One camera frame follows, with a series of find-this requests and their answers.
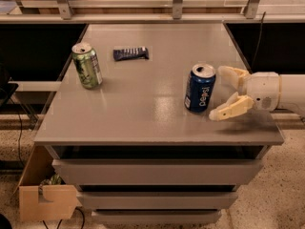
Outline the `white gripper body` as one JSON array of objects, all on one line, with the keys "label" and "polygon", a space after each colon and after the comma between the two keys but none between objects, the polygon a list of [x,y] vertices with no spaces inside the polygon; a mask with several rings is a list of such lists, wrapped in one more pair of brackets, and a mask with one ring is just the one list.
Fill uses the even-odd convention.
[{"label": "white gripper body", "polygon": [[273,111],[280,94],[280,76],[277,73],[253,73],[244,80],[244,93],[254,102],[254,108]]}]

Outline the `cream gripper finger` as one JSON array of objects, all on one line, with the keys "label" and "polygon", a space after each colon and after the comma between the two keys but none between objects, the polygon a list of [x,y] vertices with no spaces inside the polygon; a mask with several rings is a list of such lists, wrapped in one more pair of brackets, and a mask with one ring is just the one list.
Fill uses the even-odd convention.
[{"label": "cream gripper finger", "polygon": [[213,109],[209,113],[212,121],[221,121],[247,113],[254,105],[254,101],[248,95],[232,94],[229,99]]},{"label": "cream gripper finger", "polygon": [[230,66],[220,66],[217,71],[221,81],[227,85],[231,85],[236,90],[239,90],[243,86],[245,78],[250,75],[247,70]]}]

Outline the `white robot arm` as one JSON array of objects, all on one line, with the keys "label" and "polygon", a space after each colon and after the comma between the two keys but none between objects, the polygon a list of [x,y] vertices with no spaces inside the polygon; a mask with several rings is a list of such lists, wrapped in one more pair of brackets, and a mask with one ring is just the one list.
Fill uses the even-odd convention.
[{"label": "white robot arm", "polygon": [[218,73],[223,82],[235,88],[235,93],[211,110],[210,120],[237,117],[250,109],[269,112],[284,109],[305,116],[304,74],[249,73],[229,66],[220,66]]}]

